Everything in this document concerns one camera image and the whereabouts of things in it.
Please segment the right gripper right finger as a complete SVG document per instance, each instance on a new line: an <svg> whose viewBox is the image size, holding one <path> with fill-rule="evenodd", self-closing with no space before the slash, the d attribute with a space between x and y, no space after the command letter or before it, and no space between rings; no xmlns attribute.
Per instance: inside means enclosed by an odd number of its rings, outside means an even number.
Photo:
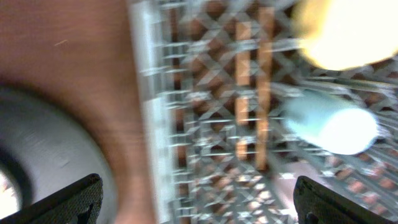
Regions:
<svg viewBox="0 0 398 224"><path fill-rule="evenodd" d="M299 224L395 224L304 175L293 196Z"/></svg>

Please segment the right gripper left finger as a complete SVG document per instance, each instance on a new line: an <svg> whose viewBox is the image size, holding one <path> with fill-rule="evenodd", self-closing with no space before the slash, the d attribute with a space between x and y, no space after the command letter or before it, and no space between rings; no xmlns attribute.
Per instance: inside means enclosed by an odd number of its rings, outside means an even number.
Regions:
<svg viewBox="0 0 398 224"><path fill-rule="evenodd" d="M90 174L31 206L1 219L1 223L96 224L102 201L102 178L98 174Z"/></svg>

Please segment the round black serving tray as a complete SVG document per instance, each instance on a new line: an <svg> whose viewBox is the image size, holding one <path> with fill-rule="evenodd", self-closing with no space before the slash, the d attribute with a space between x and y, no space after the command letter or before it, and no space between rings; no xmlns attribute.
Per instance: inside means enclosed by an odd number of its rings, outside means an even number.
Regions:
<svg viewBox="0 0 398 224"><path fill-rule="evenodd" d="M118 191L100 147L60 108L21 89L1 87L1 168L11 174L22 206L95 173L103 180L98 223L114 223Z"/></svg>

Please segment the blue cup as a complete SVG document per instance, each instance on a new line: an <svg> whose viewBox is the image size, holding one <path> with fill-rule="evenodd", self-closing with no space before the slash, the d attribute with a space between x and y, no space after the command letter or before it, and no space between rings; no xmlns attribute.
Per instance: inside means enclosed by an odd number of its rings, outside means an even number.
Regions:
<svg viewBox="0 0 398 224"><path fill-rule="evenodd" d="M355 103L320 91L282 105L283 126L299 139L328 152L354 155L366 151L378 137L377 118Z"/></svg>

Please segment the yellow bowl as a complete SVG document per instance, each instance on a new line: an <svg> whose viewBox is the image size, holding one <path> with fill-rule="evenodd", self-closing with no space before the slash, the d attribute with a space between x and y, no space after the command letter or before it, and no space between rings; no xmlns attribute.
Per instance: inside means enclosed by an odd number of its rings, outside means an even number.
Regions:
<svg viewBox="0 0 398 224"><path fill-rule="evenodd" d="M397 0L304 0L292 10L300 55L325 70L349 70L397 55Z"/></svg>

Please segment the wooden chopstick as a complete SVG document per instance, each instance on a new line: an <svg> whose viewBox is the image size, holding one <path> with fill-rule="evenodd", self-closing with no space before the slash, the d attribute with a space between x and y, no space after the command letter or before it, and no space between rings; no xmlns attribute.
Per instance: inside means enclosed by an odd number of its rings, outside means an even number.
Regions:
<svg viewBox="0 0 398 224"><path fill-rule="evenodd" d="M256 87L258 95L257 116L257 143L256 143L256 168L266 169L266 143L268 139L268 113L271 101L271 68L272 68L272 35L274 30L274 8L260 7L258 22L262 34L259 36L259 48L257 50L257 62L259 73L257 74Z"/></svg>
<svg viewBox="0 0 398 224"><path fill-rule="evenodd" d="M238 22L236 24L236 40L249 40L251 38L251 23ZM235 79L239 87L239 96L235 101L236 122L240 126L248 124L249 100L244 96L244 89L250 84L250 53L240 50L235 56Z"/></svg>

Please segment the grey plate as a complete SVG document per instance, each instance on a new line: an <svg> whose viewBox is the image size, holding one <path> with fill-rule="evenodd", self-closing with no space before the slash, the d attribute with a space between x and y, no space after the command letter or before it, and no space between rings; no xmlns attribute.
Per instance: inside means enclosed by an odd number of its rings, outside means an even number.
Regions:
<svg viewBox="0 0 398 224"><path fill-rule="evenodd" d="M16 186L3 171L1 171L0 197L1 219L16 213L21 209L21 202Z"/></svg>

